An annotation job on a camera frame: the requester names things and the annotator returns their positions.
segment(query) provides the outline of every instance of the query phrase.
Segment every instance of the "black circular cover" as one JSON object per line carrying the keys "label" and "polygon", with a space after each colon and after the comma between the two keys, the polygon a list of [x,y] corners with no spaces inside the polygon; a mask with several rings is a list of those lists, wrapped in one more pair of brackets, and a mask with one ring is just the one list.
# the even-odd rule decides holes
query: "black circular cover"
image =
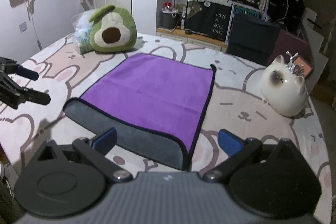
{"label": "black circular cover", "polygon": [[105,190],[105,179],[96,169],[64,161],[28,165],[15,185],[18,203],[43,217],[65,217],[94,204]]}
{"label": "black circular cover", "polygon": [[292,218],[313,213],[320,183],[311,170],[290,160],[247,165],[229,181],[234,200],[248,211],[270,218]]}

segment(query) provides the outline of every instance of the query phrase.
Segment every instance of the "purple towel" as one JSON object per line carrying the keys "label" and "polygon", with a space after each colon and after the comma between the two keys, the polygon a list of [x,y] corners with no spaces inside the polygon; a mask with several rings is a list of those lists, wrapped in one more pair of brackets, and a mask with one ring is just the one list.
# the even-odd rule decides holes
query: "purple towel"
{"label": "purple towel", "polygon": [[189,152],[212,77],[210,69],[135,54],[100,78],[81,99],[129,124],[173,135]]}

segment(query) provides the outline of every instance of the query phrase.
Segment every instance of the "folded cloth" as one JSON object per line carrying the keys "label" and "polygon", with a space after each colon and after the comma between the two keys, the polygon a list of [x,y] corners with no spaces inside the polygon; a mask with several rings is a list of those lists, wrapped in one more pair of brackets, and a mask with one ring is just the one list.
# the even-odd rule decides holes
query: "folded cloth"
{"label": "folded cloth", "polygon": [[159,56],[135,54],[100,78],[80,98],[67,102],[64,112],[94,133],[102,128],[92,123],[104,124],[104,130],[115,127],[119,146],[186,170],[211,98],[214,77],[213,65],[204,69]]}

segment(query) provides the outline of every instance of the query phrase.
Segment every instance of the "wooden countertop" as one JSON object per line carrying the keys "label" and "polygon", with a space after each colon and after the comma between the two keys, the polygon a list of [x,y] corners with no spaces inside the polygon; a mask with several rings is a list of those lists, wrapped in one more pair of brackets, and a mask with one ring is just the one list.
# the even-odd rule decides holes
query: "wooden countertop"
{"label": "wooden countertop", "polygon": [[200,34],[194,34],[194,33],[186,34],[184,32],[184,30],[181,30],[181,29],[175,29],[174,31],[171,32],[171,31],[165,30],[163,28],[157,28],[156,31],[160,32],[160,33],[167,33],[167,34],[171,34],[171,35],[176,35],[178,37],[186,37],[186,38],[196,39],[196,40],[200,40],[200,41],[203,41],[203,42],[206,42],[206,43],[210,43],[210,44],[214,44],[214,45],[217,45],[217,46],[227,48],[227,45],[225,45],[224,41],[216,40],[216,39],[206,37],[206,36],[200,35]]}

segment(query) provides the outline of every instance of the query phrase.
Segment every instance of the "white cat figurine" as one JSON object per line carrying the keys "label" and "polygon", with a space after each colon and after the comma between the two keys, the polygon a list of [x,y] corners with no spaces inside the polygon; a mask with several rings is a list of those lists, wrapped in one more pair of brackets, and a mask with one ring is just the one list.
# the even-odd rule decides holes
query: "white cat figurine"
{"label": "white cat figurine", "polygon": [[297,115],[305,106],[308,92],[305,79],[293,74],[293,57],[285,63],[284,57],[279,55],[269,65],[260,79],[261,94],[279,114],[285,117]]}

